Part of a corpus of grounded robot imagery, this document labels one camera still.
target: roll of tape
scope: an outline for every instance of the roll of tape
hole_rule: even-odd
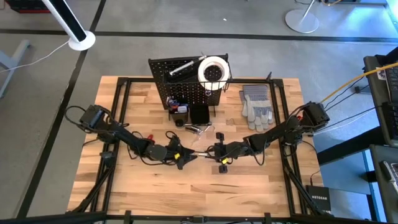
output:
[[[210,66],[217,66],[221,70],[221,78],[215,82],[210,82],[205,78],[205,70]],[[226,61],[220,57],[208,57],[204,59],[198,69],[198,79],[200,84],[207,90],[219,90],[225,86],[226,81],[229,79],[229,66]]]

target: gray floor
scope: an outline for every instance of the gray floor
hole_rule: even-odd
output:
[[[89,27],[99,1],[68,2],[83,26]],[[293,1],[235,0],[228,1],[230,4],[225,7],[215,7],[225,3],[223,0],[212,1],[213,5],[210,1],[200,2],[115,0],[110,4],[108,1],[97,30],[300,35],[283,22],[284,13],[302,7]],[[221,9],[214,13],[214,8]],[[380,6],[316,5],[313,11],[324,25],[311,35],[397,36]],[[5,22],[5,17],[12,18],[12,22]],[[5,10],[0,11],[0,21],[0,29],[60,30],[48,14],[16,14]],[[24,63],[29,63],[68,38],[0,34],[0,49],[11,54],[22,39],[32,42],[24,58]],[[274,77],[298,77],[305,101],[320,101],[363,72],[364,56],[386,54],[394,47],[394,44],[383,43],[97,37],[96,44],[88,51],[70,105],[93,103],[103,75],[150,75],[148,58],[192,56],[200,52],[208,55],[229,53],[234,77],[264,77],[270,71]],[[0,197],[8,202],[0,205],[0,218],[16,214],[77,57],[78,52],[64,47],[46,61],[16,71],[6,97],[0,100]],[[372,106],[369,95],[355,95],[330,110],[329,115],[332,121],[339,121]],[[315,145],[322,151],[376,125],[375,114],[369,113],[341,129],[315,136]],[[62,123],[29,215],[65,211],[83,141],[81,131],[65,121]],[[369,193],[368,184],[359,178],[362,172],[362,155],[322,167],[326,186]]]

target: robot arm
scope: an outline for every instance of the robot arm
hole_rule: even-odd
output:
[[[90,105],[79,119],[79,123],[74,124],[86,133],[98,134],[98,139],[103,142],[110,144],[117,140],[125,142],[130,146],[130,150],[141,159],[145,157],[152,161],[161,161],[167,165],[175,164],[180,170],[186,163],[197,158],[197,156],[192,155],[195,152],[194,150],[181,145],[180,139],[175,133],[170,131],[166,133],[166,136],[170,139],[167,146],[155,144],[151,139],[138,138],[125,128],[128,124],[115,121],[110,111],[100,105]]]
[[[297,114],[303,111],[303,117]],[[309,102],[299,107],[297,114],[291,114],[289,118],[264,134],[253,134],[245,137],[254,152],[262,152],[268,148],[272,141],[282,138],[286,145],[297,144],[302,140],[303,133],[313,133],[324,127],[330,120],[321,103]]]

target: black pegboard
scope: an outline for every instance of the black pegboard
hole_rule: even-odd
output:
[[[215,56],[221,57],[228,63],[228,54]],[[169,71],[181,67],[198,57],[200,56],[148,60],[150,70],[154,77],[156,87],[165,110],[167,109],[166,99],[168,96],[171,96],[176,100],[185,101],[190,105],[219,105],[221,91],[228,89],[228,82],[232,79],[231,74],[227,84],[223,88],[215,91],[206,90],[198,81],[197,74],[200,62],[175,73],[173,77],[169,75]],[[219,80],[221,76],[221,70],[216,66],[208,67],[205,70],[205,78],[210,82]]]

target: gray glove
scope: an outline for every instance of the gray glove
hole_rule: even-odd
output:
[[[239,92],[243,103],[242,115],[248,118],[249,129],[262,132],[272,120],[271,103],[267,98],[266,85],[244,85]]]

